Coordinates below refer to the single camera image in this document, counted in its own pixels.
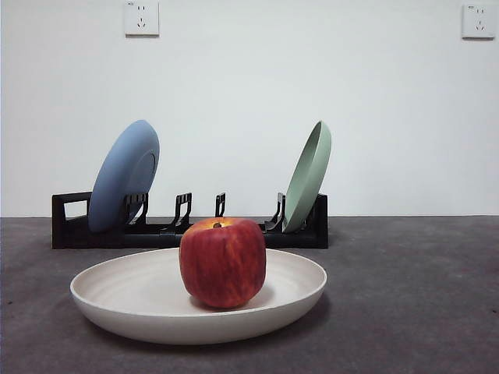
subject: red apple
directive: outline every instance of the red apple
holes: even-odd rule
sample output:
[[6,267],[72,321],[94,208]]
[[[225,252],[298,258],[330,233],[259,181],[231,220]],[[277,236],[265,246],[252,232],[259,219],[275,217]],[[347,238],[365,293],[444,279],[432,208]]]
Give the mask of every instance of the red apple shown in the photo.
[[180,273],[186,290],[215,308],[233,308],[262,288],[267,262],[264,235],[244,218],[207,218],[182,236]]

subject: gray carpet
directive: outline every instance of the gray carpet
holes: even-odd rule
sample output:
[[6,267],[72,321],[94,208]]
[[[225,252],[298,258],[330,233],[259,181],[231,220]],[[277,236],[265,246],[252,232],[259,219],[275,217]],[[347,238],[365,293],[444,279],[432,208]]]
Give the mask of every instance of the gray carpet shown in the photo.
[[323,297],[262,337],[203,347],[87,321],[69,283],[136,249],[51,249],[47,218],[2,219],[2,373],[497,373],[499,217],[335,217]]

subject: cream plate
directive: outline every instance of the cream plate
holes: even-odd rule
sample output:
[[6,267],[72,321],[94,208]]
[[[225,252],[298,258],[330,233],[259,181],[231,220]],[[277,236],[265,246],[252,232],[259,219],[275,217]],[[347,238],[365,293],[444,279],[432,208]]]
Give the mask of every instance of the cream plate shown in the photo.
[[184,288],[179,249],[159,249],[92,266],[71,282],[80,311],[118,335],[163,344],[213,344],[269,333],[307,313],[327,275],[310,259],[267,249],[267,276],[244,306],[220,311]]

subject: white outlet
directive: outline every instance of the white outlet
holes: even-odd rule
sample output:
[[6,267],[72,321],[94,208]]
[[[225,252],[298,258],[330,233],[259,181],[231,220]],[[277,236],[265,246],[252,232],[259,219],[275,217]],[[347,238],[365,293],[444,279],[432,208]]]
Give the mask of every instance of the white outlet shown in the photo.
[[127,2],[123,14],[125,35],[159,36],[159,3]]
[[495,5],[462,6],[462,37],[464,39],[494,39],[497,27]]

